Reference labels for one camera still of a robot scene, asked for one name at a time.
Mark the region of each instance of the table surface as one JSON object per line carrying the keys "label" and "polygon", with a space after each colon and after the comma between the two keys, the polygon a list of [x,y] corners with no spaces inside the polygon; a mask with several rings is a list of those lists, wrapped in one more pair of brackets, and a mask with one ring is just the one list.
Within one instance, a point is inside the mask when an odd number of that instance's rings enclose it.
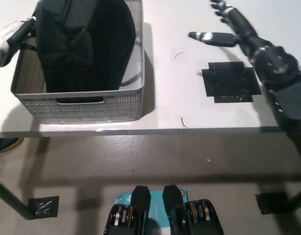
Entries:
{"label": "table surface", "polygon": [[[0,30],[30,16],[37,0],[0,0]],[[301,1],[231,0],[261,37],[281,45],[301,63]],[[208,0],[144,0],[146,67],[144,115],[138,121],[87,125],[41,125],[10,91],[17,57],[0,69],[0,137],[187,134],[277,130],[263,95],[254,103],[214,103],[201,69],[209,62],[243,61],[238,47],[210,47],[189,31],[230,32]]]}

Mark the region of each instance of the black tape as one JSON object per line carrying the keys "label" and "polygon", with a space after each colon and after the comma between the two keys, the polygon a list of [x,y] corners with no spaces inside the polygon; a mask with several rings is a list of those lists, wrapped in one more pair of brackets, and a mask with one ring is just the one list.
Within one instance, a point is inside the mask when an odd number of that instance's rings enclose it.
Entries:
{"label": "black tape", "polygon": [[243,62],[209,63],[202,70],[206,94],[215,103],[253,102],[252,95],[261,94],[253,68]]}
{"label": "black tape", "polygon": [[289,197],[285,192],[262,193],[255,195],[262,214],[287,213]]}
{"label": "black tape", "polygon": [[59,196],[30,198],[28,209],[34,213],[35,219],[51,218],[58,216]]}

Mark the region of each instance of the black fabric bag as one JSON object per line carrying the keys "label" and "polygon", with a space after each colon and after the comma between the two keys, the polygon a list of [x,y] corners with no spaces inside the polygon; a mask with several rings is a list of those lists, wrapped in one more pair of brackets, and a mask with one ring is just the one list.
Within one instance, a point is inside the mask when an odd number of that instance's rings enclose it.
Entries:
{"label": "black fabric bag", "polygon": [[[43,0],[35,28],[48,93],[119,89],[135,41],[124,0]],[[58,99],[98,101],[99,97]]]}

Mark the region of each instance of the concrete floor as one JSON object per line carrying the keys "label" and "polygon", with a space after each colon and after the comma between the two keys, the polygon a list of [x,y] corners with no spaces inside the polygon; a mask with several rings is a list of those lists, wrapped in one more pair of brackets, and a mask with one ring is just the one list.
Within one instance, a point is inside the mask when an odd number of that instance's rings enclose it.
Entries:
{"label": "concrete floor", "polygon": [[301,188],[301,159],[283,134],[25,139],[0,154],[19,198],[60,196],[57,218],[25,221],[0,200],[0,235],[101,235],[115,196],[177,184],[208,198],[225,235],[301,235],[301,209],[261,215],[255,194]]}

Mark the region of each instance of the table leg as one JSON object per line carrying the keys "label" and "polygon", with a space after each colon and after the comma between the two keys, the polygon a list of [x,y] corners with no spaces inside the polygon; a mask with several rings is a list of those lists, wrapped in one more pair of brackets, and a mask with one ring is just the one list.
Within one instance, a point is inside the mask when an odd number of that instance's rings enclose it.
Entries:
{"label": "table leg", "polygon": [[34,213],[32,213],[28,207],[17,198],[10,190],[0,183],[0,199],[7,203],[12,209],[19,213],[24,219],[34,219]]}

